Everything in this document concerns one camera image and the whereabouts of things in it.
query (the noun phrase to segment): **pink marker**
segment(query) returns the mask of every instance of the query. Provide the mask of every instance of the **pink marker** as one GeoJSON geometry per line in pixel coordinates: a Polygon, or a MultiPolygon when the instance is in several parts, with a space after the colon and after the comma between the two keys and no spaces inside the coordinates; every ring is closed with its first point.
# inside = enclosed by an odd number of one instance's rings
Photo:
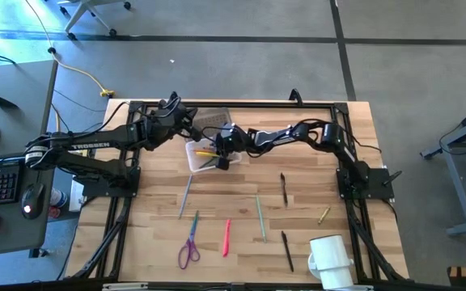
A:
{"type": "Polygon", "coordinates": [[[222,248],[222,256],[226,257],[228,251],[230,250],[230,226],[231,219],[226,221],[226,233],[224,234],[224,247],[222,248]]]}

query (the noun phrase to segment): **office chair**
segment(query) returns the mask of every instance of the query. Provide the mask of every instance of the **office chair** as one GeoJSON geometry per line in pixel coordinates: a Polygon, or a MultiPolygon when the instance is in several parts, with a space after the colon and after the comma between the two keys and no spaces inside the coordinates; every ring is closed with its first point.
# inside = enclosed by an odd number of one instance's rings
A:
{"type": "MultiPolygon", "coordinates": [[[[95,6],[102,5],[102,4],[109,4],[113,2],[121,2],[121,0],[65,0],[65,1],[60,1],[57,2],[57,4],[61,7],[61,12],[64,15],[69,15],[68,11],[64,8],[64,6],[76,6],[77,10],[74,12],[72,16],[70,16],[70,21],[68,21],[68,24],[66,27],[64,27],[64,30],[68,34],[68,38],[70,40],[77,40],[75,35],[70,32],[70,29],[74,26],[75,23],[82,17],[84,12],[90,11],[91,15],[93,17],[96,17],[108,30],[109,30],[109,35],[111,37],[117,35],[117,31],[108,26],[104,19],[102,18],[102,15],[98,13],[96,10],[95,6]]],[[[130,2],[124,2],[123,7],[126,10],[130,10],[130,2]]]]}

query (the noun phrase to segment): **scissor handle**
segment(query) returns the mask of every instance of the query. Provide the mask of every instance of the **scissor handle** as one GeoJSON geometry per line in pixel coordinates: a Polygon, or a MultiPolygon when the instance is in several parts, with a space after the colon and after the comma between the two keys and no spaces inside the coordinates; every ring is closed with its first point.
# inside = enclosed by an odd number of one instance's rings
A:
{"type": "Polygon", "coordinates": [[[190,242],[190,259],[194,262],[197,262],[199,259],[201,259],[201,253],[199,253],[199,251],[197,250],[195,242],[190,242]]]}
{"type": "Polygon", "coordinates": [[[188,267],[188,262],[190,261],[190,258],[192,256],[192,248],[191,248],[191,244],[190,244],[190,240],[186,240],[186,243],[184,244],[183,247],[181,247],[181,249],[179,250],[179,255],[177,256],[177,262],[179,263],[179,268],[182,268],[183,270],[186,269],[186,267],[188,267]],[[186,255],[186,262],[181,263],[181,256],[183,255],[184,253],[184,250],[187,250],[188,251],[188,254],[186,255]]]}

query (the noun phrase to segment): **scissor blade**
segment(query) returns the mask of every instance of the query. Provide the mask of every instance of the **scissor blade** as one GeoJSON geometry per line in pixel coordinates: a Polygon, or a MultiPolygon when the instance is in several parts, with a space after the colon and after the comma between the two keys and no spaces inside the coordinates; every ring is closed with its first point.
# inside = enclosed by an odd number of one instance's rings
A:
{"type": "Polygon", "coordinates": [[[195,229],[197,228],[197,221],[199,220],[199,210],[195,213],[195,217],[193,218],[192,229],[190,230],[190,236],[195,234],[195,229]]]}

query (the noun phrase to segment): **desk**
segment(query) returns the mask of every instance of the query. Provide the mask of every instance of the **desk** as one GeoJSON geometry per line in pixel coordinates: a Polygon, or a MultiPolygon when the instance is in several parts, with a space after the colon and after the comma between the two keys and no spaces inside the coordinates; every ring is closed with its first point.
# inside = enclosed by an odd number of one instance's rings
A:
{"type": "MultiPolygon", "coordinates": [[[[30,140],[46,132],[56,75],[55,61],[0,65],[0,97],[19,106],[10,110],[0,108],[0,158],[22,155],[30,140]]],[[[23,167],[19,201],[23,190],[37,180],[46,187],[44,207],[38,218],[25,219],[19,202],[0,205],[0,253],[40,247],[44,242],[53,171],[38,172],[23,167]]]]}
{"type": "MultiPolygon", "coordinates": [[[[110,100],[106,120],[121,101],[110,100]]],[[[377,146],[369,103],[351,102],[348,107],[355,137],[362,144],[377,146]]],[[[125,123],[127,110],[123,106],[107,129],[125,123]]],[[[305,118],[331,118],[330,112],[324,109],[308,108],[230,108],[230,114],[245,130],[252,127],[268,131],[305,118]]],[[[359,159],[371,167],[382,166],[378,151],[358,147],[357,152],[359,159]]],[[[98,150],[96,158],[118,158],[118,151],[98,150]]],[[[194,174],[181,220],[177,216],[190,175],[183,138],[174,137],[155,152],[142,151],[140,166],[140,190],[133,199],[129,216],[119,281],[316,283],[317,279],[307,269],[309,239],[341,234],[351,255],[345,204],[337,194],[337,159],[333,154],[314,151],[296,142],[275,148],[261,158],[249,158],[243,153],[242,162],[231,165],[229,171],[214,169],[194,174]],[[286,176],[288,208],[283,204],[280,172],[286,176]],[[256,193],[261,199],[267,243],[261,237],[256,193]],[[317,221],[328,206],[332,209],[318,226],[317,221]],[[196,210],[200,211],[201,218],[196,233],[201,260],[181,270],[177,266],[177,253],[188,238],[196,210]],[[223,258],[222,239],[228,218],[231,219],[230,252],[223,258]],[[289,240],[294,273],[290,272],[286,260],[281,230],[289,240]]],[[[375,244],[389,263],[407,277],[392,211],[380,200],[367,203],[375,244]]],[[[108,198],[97,198],[82,210],[67,276],[76,273],[99,246],[108,204],[108,198]]],[[[112,257],[108,257],[108,269],[112,257]]],[[[362,247],[362,257],[366,273],[370,274],[365,247],[362,247]]]]}

